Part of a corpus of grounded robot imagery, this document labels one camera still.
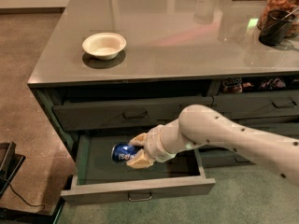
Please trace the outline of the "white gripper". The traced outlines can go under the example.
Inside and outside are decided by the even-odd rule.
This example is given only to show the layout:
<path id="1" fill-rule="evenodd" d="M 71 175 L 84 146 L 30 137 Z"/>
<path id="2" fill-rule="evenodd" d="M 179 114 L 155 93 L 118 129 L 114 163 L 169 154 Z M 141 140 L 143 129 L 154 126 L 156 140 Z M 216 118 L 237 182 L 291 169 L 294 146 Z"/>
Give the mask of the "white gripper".
<path id="1" fill-rule="evenodd" d="M 126 165 L 133 169 L 149 168 L 155 161 L 166 162 L 176 157 L 169 153 L 163 146 L 161 134 L 163 125 L 150 129 L 147 133 L 141 133 L 129 141 L 129 144 L 140 149 Z"/>

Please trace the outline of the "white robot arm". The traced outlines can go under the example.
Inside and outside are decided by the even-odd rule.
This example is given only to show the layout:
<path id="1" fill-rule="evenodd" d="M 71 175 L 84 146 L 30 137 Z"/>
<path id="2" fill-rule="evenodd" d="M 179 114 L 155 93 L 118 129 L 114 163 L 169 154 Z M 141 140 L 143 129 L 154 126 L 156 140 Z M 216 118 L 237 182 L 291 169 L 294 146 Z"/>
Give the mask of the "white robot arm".
<path id="1" fill-rule="evenodd" d="M 139 147 L 126 164 L 134 169 L 169 161 L 203 145 L 222 147 L 299 185 L 299 140 L 237 124 L 204 105 L 189 105 L 178 118 L 129 141 Z"/>

